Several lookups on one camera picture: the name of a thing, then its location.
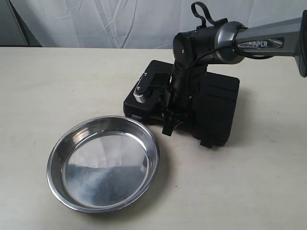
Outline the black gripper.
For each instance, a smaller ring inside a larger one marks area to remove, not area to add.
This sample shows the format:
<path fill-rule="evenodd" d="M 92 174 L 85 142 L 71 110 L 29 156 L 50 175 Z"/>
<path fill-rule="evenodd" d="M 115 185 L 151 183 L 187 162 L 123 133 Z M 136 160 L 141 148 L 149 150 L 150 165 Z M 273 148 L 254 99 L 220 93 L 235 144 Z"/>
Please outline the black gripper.
<path fill-rule="evenodd" d="M 197 62 L 193 67 L 179 61 L 173 64 L 169 83 L 164 95 L 164 126 L 162 134 L 171 136 L 174 119 L 184 120 L 195 115 L 193 99 L 200 90 L 200 80 L 206 74 L 207 65 Z"/>

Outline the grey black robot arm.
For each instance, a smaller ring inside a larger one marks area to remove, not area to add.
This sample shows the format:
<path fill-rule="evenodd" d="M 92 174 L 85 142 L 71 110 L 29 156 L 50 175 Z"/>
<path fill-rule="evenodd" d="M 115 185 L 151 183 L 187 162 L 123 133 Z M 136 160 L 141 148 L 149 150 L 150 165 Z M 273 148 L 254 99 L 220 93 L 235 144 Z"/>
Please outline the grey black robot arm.
<path fill-rule="evenodd" d="M 173 39 L 175 62 L 170 75 L 163 134 L 170 136 L 183 121 L 209 64 L 237 64 L 244 58 L 294 57 L 307 75 L 307 21 L 304 17 L 247 28 L 221 20 L 212 26 L 178 33 Z"/>

